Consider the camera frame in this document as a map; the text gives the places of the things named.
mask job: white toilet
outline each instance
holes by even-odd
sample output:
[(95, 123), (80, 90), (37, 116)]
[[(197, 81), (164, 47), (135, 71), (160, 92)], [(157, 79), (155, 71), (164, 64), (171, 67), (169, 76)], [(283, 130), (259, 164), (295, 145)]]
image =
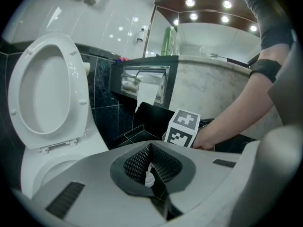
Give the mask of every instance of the white toilet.
[(8, 96), (26, 145), (21, 190), (27, 197), (78, 160), (108, 150), (93, 120), (82, 58), (68, 36), (34, 41), (15, 65)]

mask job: toilet lid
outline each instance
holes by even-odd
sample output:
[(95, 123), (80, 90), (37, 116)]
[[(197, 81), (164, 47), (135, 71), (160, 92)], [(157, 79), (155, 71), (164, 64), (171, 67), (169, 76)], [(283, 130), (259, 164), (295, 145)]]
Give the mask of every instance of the toilet lid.
[(83, 136), (89, 89), (81, 55), (66, 35), (47, 34), (20, 56), (9, 82), (13, 126), (30, 149)]

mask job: ceiling light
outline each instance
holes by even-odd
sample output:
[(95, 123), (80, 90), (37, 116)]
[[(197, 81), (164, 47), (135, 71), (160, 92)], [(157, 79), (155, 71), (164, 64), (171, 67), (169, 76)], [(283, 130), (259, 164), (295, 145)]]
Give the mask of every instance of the ceiling light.
[(251, 31), (256, 31), (256, 30), (257, 30), (257, 27), (254, 26), (254, 25), (252, 25), (252, 26), (250, 27), (250, 30), (251, 30)]
[(192, 7), (192, 6), (194, 6), (194, 4), (195, 4), (194, 0), (186, 0), (186, 5)]
[(230, 9), (232, 7), (232, 3), (226, 0), (223, 2), (223, 6), (227, 9)]
[(197, 15), (196, 13), (192, 13), (192, 14), (190, 15), (190, 18), (191, 18), (192, 20), (196, 20), (196, 19), (198, 18), (198, 15)]
[(221, 18), (221, 20), (222, 20), (222, 22), (227, 23), (229, 19), (228, 19), (227, 16), (223, 16), (223, 17)]

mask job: white cube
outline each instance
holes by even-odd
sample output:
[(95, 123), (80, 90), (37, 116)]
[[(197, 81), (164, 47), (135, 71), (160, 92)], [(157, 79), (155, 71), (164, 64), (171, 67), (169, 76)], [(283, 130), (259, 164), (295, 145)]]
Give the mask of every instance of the white cube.
[(197, 135), (199, 123), (199, 114), (178, 108), (169, 121), (164, 141), (191, 147)]

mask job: black armband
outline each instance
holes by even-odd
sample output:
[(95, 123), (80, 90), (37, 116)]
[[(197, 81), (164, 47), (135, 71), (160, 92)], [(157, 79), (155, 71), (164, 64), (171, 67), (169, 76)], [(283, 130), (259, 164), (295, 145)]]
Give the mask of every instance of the black armband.
[(274, 83), (276, 80), (276, 75), (280, 68), (281, 65), (277, 61), (272, 61), (269, 59), (260, 59), (257, 60), (257, 62), (250, 67), (250, 76), (253, 73), (258, 72), (266, 76), (269, 80), (271, 80), (272, 83)]

